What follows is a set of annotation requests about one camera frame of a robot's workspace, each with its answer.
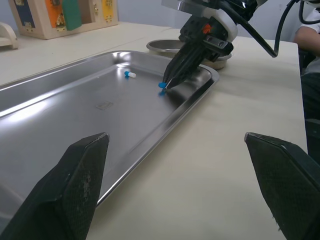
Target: metal tray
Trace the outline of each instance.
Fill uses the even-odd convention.
[[[0,190],[21,203],[70,144],[107,132],[100,204],[219,79],[202,66],[160,94],[170,60],[110,52],[0,86]]]
[[[165,57],[173,58],[184,46],[184,42],[176,39],[159,39],[149,42],[146,47],[155,53],[162,54]],[[219,57],[216,62],[227,61],[232,54]]]

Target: person's arm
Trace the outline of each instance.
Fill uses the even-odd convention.
[[[312,52],[320,57],[320,34],[311,27],[302,26],[296,32],[294,43],[298,44],[300,49]]]

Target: table surface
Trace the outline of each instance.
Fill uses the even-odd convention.
[[[121,23],[0,48],[0,85],[99,53],[148,52],[178,29]],[[260,192],[244,136],[255,132],[307,150],[298,48],[271,58],[237,37],[220,81],[95,212],[88,240],[284,240]]]

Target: wooden toy box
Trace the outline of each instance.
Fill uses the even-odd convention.
[[[117,0],[8,0],[21,35],[53,39],[118,24]]]

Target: black cable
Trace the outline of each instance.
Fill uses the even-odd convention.
[[[281,16],[275,35],[274,49],[272,49],[272,47],[264,40],[264,38],[242,16],[240,16],[233,8],[231,8],[227,2],[221,1],[219,6],[233,19],[235,23],[240,24],[267,51],[268,54],[275,58],[279,53],[280,37],[285,19],[295,3],[296,0],[291,0]]]
[[[304,20],[304,7],[305,7],[305,1],[302,0],[300,2],[300,8],[299,8],[299,20],[301,23],[310,25],[310,24],[320,24],[320,19],[316,21],[306,21]]]

